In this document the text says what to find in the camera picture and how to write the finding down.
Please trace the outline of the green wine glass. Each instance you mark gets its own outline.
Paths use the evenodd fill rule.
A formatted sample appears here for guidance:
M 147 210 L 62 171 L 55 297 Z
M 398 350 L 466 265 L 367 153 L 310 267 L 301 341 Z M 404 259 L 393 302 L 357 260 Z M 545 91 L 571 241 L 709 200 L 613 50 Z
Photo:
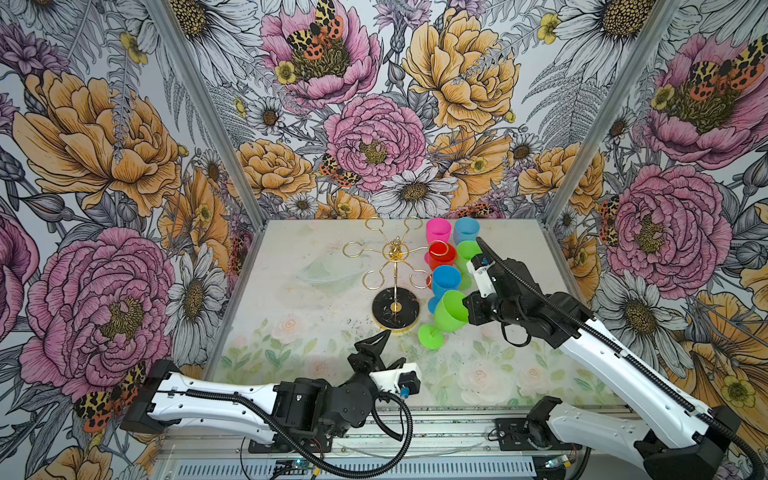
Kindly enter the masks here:
M 456 247 L 457 257 L 455 267 L 461 273 L 461 282 L 459 289 L 461 291 L 469 290 L 473 284 L 473 276 L 468 270 L 468 264 L 482 250 L 474 240 L 467 240 L 459 243 Z
M 427 350 L 439 350 L 447 333 L 456 332 L 469 324 L 466 296 L 458 290 L 443 294 L 433 313 L 433 322 L 419 327 L 418 339 Z

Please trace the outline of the red wine glass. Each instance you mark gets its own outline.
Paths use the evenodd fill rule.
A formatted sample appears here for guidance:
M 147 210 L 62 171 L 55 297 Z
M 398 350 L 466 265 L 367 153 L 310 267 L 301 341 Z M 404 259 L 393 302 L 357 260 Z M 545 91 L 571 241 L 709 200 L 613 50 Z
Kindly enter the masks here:
M 456 262 L 456 248 L 445 241 L 436 240 L 427 248 L 425 262 L 434 271 L 440 266 L 453 266 Z

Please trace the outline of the light blue wine glass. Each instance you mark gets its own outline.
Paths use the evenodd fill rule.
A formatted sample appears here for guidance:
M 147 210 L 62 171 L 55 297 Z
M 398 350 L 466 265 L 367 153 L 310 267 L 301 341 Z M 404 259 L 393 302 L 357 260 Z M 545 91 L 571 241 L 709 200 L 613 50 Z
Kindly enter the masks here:
M 471 217 L 457 219 L 453 225 L 453 241 L 460 244 L 465 241 L 474 241 L 479 235 L 480 223 Z

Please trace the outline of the pink wine glass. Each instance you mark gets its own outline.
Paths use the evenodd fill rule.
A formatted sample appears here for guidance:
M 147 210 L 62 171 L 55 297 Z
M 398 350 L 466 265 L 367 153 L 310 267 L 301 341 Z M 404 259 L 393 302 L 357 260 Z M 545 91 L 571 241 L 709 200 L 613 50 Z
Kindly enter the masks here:
M 426 241 L 432 244 L 437 241 L 448 243 L 451 239 L 453 225 L 443 218 L 432 218 L 426 223 Z

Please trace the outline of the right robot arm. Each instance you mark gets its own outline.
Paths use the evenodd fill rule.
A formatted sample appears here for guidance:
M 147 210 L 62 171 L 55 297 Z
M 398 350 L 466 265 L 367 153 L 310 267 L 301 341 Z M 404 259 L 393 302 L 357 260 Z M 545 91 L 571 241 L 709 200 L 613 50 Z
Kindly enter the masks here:
M 741 421 L 673 385 L 622 344 L 578 299 L 544 294 L 527 267 L 477 255 L 467 263 L 477 286 L 464 299 L 472 325 L 522 328 L 586 368 L 638 415 L 618 419 L 545 396 L 522 436 L 536 447 L 576 444 L 643 469 L 653 479 L 713 479 Z

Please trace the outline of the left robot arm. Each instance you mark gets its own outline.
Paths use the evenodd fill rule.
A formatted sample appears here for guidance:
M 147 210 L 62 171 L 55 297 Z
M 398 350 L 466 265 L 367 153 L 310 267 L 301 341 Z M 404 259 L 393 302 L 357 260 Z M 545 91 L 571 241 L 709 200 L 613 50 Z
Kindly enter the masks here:
M 358 341 L 348 357 L 351 377 L 334 386 L 297 378 L 263 385 L 194 379 L 169 360 L 156 362 L 121 421 L 121 428 L 161 434 L 171 428 L 210 428 L 243 435 L 261 445 L 342 437 L 361 428 L 377 399 L 412 394 L 417 368 L 404 359 L 387 366 L 381 354 L 390 338 L 380 332 Z

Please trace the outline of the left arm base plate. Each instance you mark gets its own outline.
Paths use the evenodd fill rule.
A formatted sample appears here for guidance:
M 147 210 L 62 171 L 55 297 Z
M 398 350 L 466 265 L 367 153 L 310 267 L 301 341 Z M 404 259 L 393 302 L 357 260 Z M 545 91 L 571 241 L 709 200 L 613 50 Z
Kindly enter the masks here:
M 333 438 L 323 425 L 318 425 L 313 431 L 301 431 L 294 428 L 287 428 L 287 430 L 294 440 L 313 454 L 325 454 L 332 450 Z M 273 440 L 274 442 L 269 445 L 250 440 L 247 452 L 250 454 L 296 453 L 296 450 L 279 434 L 274 434 Z

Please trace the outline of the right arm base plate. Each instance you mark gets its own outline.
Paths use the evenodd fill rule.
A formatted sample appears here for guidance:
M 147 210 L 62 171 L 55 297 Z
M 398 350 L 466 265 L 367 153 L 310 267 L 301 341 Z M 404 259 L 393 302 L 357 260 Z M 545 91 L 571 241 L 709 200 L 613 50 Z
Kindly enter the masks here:
M 496 442 L 501 451 L 534 451 L 539 449 L 540 429 L 527 418 L 497 418 L 494 420 Z

